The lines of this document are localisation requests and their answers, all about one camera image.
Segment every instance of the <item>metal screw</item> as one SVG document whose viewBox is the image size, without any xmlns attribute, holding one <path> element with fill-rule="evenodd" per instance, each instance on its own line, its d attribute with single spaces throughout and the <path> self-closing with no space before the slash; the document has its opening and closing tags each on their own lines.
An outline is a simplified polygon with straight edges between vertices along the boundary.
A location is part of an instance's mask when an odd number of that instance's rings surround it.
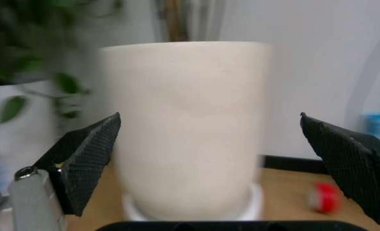
<svg viewBox="0 0 380 231">
<path fill-rule="evenodd" d="M 18 170 L 14 174 L 14 180 L 19 181 L 21 179 L 31 177 L 34 174 L 37 174 L 37 168 L 36 167 L 34 167 L 34 166 L 24 167 L 24 168 Z"/>
</svg>

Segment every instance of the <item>black edge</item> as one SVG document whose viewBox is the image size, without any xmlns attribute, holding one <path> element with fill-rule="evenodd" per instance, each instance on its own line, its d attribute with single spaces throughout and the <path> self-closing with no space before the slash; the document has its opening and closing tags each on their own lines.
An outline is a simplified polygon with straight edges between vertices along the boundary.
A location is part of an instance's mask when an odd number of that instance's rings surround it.
<svg viewBox="0 0 380 231">
<path fill-rule="evenodd" d="M 298 172 L 328 174 L 322 160 L 264 155 L 264 167 Z"/>
</svg>

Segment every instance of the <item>red object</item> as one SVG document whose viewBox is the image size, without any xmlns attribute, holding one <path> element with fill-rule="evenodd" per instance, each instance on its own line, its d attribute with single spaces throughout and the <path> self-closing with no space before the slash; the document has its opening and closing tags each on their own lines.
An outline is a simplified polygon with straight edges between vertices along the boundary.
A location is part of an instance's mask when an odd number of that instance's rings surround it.
<svg viewBox="0 0 380 231">
<path fill-rule="evenodd" d="M 318 182 L 310 195 L 310 206 L 321 213 L 331 213 L 339 206 L 338 190 L 335 186 Z"/>
</svg>

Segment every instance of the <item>white flower pot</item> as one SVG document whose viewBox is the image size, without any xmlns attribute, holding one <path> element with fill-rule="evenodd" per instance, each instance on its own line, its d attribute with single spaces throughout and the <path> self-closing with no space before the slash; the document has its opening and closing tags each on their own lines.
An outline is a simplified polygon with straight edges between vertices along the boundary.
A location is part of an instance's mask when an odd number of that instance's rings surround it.
<svg viewBox="0 0 380 231">
<path fill-rule="evenodd" d="M 47 81 L 24 84 L 27 89 L 49 93 Z M 9 96 L 23 95 L 13 85 L 0 86 L 0 105 Z M 14 120 L 0 124 L 0 189 L 6 193 L 14 173 L 32 165 L 54 144 L 56 127 L 51 102 L 28 95 L 25 110 Z"/>
<path fill-rule="evenodd" d="M 121 112 L 118 175 L 144 214 L 223 219 L 245 207 L 270 52 L 253 42 L 103 49 L 110 110 Z"/>
</svg>

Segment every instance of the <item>table surface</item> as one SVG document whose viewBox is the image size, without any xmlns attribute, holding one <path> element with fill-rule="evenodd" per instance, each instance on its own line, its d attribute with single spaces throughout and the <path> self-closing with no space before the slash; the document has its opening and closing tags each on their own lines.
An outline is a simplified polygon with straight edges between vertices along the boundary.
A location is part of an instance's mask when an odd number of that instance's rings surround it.
<svg viewBox="0 0 380 231">
<path fill-rule="evenodd" d="M 312 211 L 307 204 L 308 192 L 316 181 L 334 180 L 328 175 L 263 168 L 260 184 L 264 191 L 264 220 L 340 220 L 380 231 L 380 225 L 367 217 L 360 206 L 340 191 L 338 211 L 324 215 Z M 110 163 L 88 202 L 83 216 L 67 215 L 69 231 L 92 231 L 106 224 L 124 220 L 121 206 L 123 188 L 118 184 Z"/>
</svg>

